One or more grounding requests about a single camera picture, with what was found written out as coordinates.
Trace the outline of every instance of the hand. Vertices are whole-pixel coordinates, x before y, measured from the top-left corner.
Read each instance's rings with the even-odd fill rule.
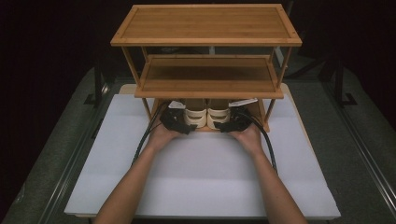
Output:
[[[253,123],[242,132],[230,132],[229,134],[239,141],[251,157],[264,155],[262,151],[262,134]]]
[[[146,147],[151,147],[156,152],[158,152],[163,147],[165,147],[172,139],[179,135],[181,135],[181,133],[169,131],[168,129],[166,129],[160,122],[160,119],[157,118],[152,125],[152,131],[149,135]]]

